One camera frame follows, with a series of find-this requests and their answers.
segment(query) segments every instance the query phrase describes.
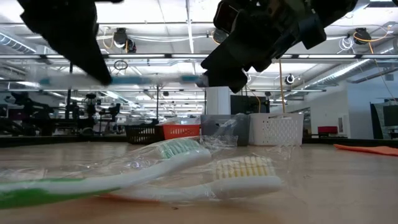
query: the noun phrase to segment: white toothbrush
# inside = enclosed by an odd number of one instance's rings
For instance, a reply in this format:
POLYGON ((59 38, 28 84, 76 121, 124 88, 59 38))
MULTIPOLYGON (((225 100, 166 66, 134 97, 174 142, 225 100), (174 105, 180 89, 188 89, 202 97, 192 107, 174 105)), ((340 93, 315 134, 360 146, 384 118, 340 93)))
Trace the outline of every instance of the white toothbrush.
POLYGON ((214 178, 214 181, 207 184, 174 189, 135 186, 111 192, 109 196, 156 202, 226 200, 268 194, 282 187, 282 181, 275 175, 271 160, 263 157, 219 161, 214 170, 214 178))
POLYGON ((172 144, 165 144, 160 153, 167 160, 137 172, 85 179, 58 178, 1 183, 0 208, 37 205, 103 194, 209 163, 210 151, 201 146, 196 147, 195 145, 199 144, 190 141, 192 140, 175 139, 171 141, 172 144))

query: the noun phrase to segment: ceiling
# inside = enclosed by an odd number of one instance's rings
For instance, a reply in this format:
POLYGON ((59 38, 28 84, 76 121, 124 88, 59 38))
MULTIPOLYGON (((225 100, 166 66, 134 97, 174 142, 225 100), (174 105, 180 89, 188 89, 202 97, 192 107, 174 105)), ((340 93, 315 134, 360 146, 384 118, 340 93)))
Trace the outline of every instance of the ceiling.
MULTIPOLYGON (((184 0, 125 0, 121 4, 98 3, 98 22, 100 23, 100 32, 98 34, 98 45, 104 54, 123 54, 122 50, 112 46, 108 48, 111 43, 111 35, 117 27, 127 28, 127 33, 132 37, 137 46, 137 53, 139 54, 156 54, 156 53, 177 53, 177 54, 208 54, 217 47, 217 44, 211 38, 211 33, 214 30, 212 20, 216 11, 219 0, 189 0, 189 17, 192 21, 192 36, 193 45, 190 46, 188 38, 187 25, 187 8, 184 0), (161 42, 159 40, 172 40, 173 42, 161 42)), ((47 45, 47 43, 40 38, 40 36, 33 34, 29 29, 23 26, 19 15, 22 13, 22 8, 15 0, 2 0, 0 2, 0 29, 12 33, 17 38, 23 40, 25 43, 36 45, 47 45)), ((347 34, 352 34, 356 27, 366 27, 373 38, 383 37, 386 34, 386 29, 383 27, 388 22, 398 21, 398 8, 365 8, 355 11, 344 18, 336 21, 330 27, 327 27, 326 33, 328 40, 324 43, 307 50, 300 43, 293 46, 287 54, 346 54, 351 53, 351 50, 345 51, 339 46, 342 37, 347 34)), ((394 25, 389 29, 389 34, 386 38, 374 43, 375 51, 377 48, 388 40, 391 40, 398 31, 398 25, 394 25)), ((369 52, 367 45, 353 45, 356 53, 369 52)), ((0 45, 0 54, 15 54, 9 48, 0 45)), ((55 61, 54 65, 40 64, 41 67, 47 69, 57 70, 68 73, 67 61, 55 61)), ((111 70, 114 60, 108 60, 111 70)), ((121 71, 118 75, 181 75, 193 74, 199 75, 204 72, 200 66, 200 60, 186 60, 178 62, 174 65, 169 65, 168 59, 152 59, 150 63, 147 60, 128 60, 131 65, 126 71, 121 71)), ((3 61, 7 65, 18 66, 24 69, 29 69, 32 64, 37 64, 33 60, 8 60, 3 61)), ((337 66, 338 62, 327 62, 321 60, 306 60, 298 62, 283 62, 282 73, 283 76, 293 74, 299 77, 296 82, 310 82, 323 72, 337 66)), ((74 73, 81 73, 78 68, 74 69, 74 73)), ((250 76, 249 87, 251 88, 275 88, 279 89, 279 64, 276 62, 272 64, 267 70, 262 73, 257 73, 253 69, 248 72, 250 76)), ((143 86, 119 86, 118 88, 140 89, 143 86)), ((196 89, 193 85, 180 85, 178 83, 168 83, 164 88, 174 89, 196 89)), ((121 97, 138 103, 152 103, 153 100, 144 93, 135 92, 120 92, 121 97)), ((202 91, 181 93, 170 92, 170 96, 164 98, 185 98, 197 99, 203 98, 202 91)), ((195 101, 182 101, 184 103, 197 103, 195 101)), ((192 113, 199 113, 202 110, 203 102, 198 102, 198 108, 195 106, 194 110, 189 110, 192 113)))

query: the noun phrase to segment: orange basket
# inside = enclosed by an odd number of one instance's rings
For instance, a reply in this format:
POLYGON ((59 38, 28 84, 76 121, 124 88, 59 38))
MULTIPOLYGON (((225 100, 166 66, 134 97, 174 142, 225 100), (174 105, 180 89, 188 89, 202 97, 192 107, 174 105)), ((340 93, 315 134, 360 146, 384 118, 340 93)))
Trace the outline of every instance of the orange basket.
POLYGON ((185 124, 165 124, 163 125, 164 138, 166 140, 199 136, 200 124, 185 125, 185 124))

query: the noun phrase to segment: table surface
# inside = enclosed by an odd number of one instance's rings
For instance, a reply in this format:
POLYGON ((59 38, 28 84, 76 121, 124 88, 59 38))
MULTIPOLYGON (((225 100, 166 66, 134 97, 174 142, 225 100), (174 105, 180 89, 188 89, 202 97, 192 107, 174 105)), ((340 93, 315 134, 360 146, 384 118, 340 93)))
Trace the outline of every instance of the table surface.
MULTIPOLYGON (((0 166, 87 164, 137 149, 71 143, 0 149, 0 166)), ((170 205, 84 198, 0 210, 2 223, 397 223, 398 158, 303 145, 289 191, 228 203, 170 205)))

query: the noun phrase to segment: white pillar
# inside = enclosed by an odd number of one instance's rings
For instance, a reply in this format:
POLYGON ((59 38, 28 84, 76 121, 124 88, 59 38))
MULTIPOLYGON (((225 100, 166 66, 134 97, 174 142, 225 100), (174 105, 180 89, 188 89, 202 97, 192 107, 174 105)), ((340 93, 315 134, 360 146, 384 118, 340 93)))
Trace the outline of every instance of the white pillar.
POLYGON ((206 114, 231 114, 231 94, 228 87, 206 88, 206 98, 206 114))

